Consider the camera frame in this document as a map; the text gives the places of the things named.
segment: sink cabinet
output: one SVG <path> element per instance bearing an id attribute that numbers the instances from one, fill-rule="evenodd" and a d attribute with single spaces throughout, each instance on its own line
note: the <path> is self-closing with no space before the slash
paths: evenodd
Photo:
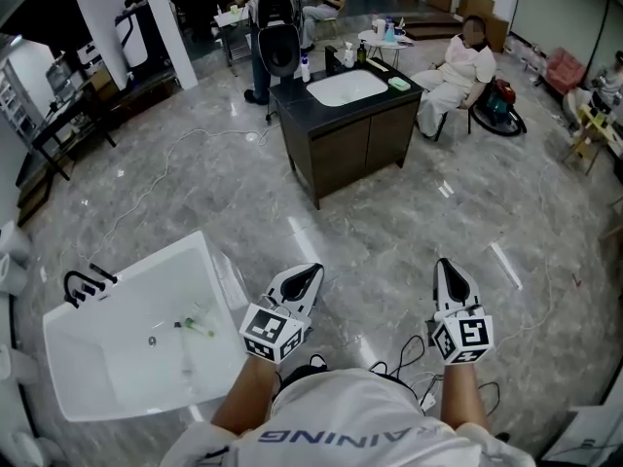
<path id="1" fill-rule="evenodd" d="M 402 167 L 418 106 L 414 101 L 311 137 L 278 104 L 290 166 L 297 170 L 316 209 L 320 199 L 396 163 Z"/>

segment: black countertop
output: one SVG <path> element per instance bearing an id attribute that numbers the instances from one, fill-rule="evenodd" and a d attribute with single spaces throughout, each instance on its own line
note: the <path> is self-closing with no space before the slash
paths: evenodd
<path id="1" fill-rule="evenodd" d="M 400 91 L 392 85 L 387 85 L 388 89 L 383 93 L 338 107 L 328 107 L 321 104 L 308 92 L 307 85 L 309 84 L 303 83 L 301 78 L 297 78 L 292 84 L 271 87 L 271 94 L 279 104 L 279 108 L 285 110 L 292 117 L 293 122 L 298 125 L 298 128 L 311 138 L 316 138 L 327 131 L 333 131 L 340 126 L 349 125 L 388 109 L 420 100 L 423 89 L 419 85 L 382 60 L 374 58 L 374 61 L 384 66 L 388 71 L 384 73 L 367 62 L 363 65 L 356 64 L 355 67 L 371 72 L 385 83 L 390 78 L 397 76 L 408 82 L 411 88 Z M 320 81 L 326 77 L 326 71 L 319 71 L 311 75 L 311 80 Z"/>

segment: person wearing black shirt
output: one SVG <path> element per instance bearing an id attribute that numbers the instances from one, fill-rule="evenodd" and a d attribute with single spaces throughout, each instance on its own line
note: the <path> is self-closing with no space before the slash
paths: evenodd
<path id="1" fill-rule="evenodd" d="M 236 3 L 241 6 L 248 0 L 236 0 Z M 269 73 L 260 56 L 260 47 L 257 43 L 257 37 L 259 29 L 256 22 L 250 22 L 251 24 L 251 64 L 253 66 L 253 87 L 254 90 L 249 89 L 244 92 L 244 100 L 251 104 L 266 105 L 269 103 L 269 87 L 271 86 L 271 73 Z M 281 78 L 283 83 L 292 81 L 294 75 Z"/>
<path id="2" fill-rule="evenodd" d="M 313 39 L 315 38 L 315 24 L 319 20 L 335 18 L 338 11 L 344 7 L 347 0 L 321 0 L 323 3 L 317 7 L 304 7 L 303 15 L 305 25 L 301 37 L 301 52 L 309 52 L 313 49 Z"/>

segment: round white table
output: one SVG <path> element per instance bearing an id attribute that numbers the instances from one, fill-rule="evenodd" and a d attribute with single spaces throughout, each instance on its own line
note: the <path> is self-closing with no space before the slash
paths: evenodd
<path id="1" fill-rule="evenodd" d="M 381 60 L 385 60 L 383 58 L 383 49 L 396 51 L 396 54 L 393 57 L 393 62 L 391 63 L 391 66 L 395 69 L 398 69 L 400 51 L 409 47 L 409 45 L 406 45 L 407 43 L 413 43 L 413 41 L 406 36 L 396 36 L 396 40 L 400 39 L 401 41 L 403 41 L 403 43 L 400 43 L 398 41 L 386 42 L 385 40 L 379 40 L 377 38 L 377 33 L 375 33 L 372 29 L 366 29 L 365 31 L 361 31 L 357 38 L 359 39 L 359 41 L 364 41 L 370 46 L 370 54 L 368 55 L 369 57 L 374 57 L 375 53 L 379 52 Z"/>

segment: red chair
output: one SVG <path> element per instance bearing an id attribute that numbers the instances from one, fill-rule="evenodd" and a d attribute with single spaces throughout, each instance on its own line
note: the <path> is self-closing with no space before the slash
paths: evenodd
<path id="1" fill-rule="evenodd" d="M 547 62 L 545 81 L 560 95 L 566 95 L 581 82 L 586 74 L 586 66 L 565 49 L 556 49 Z"/>

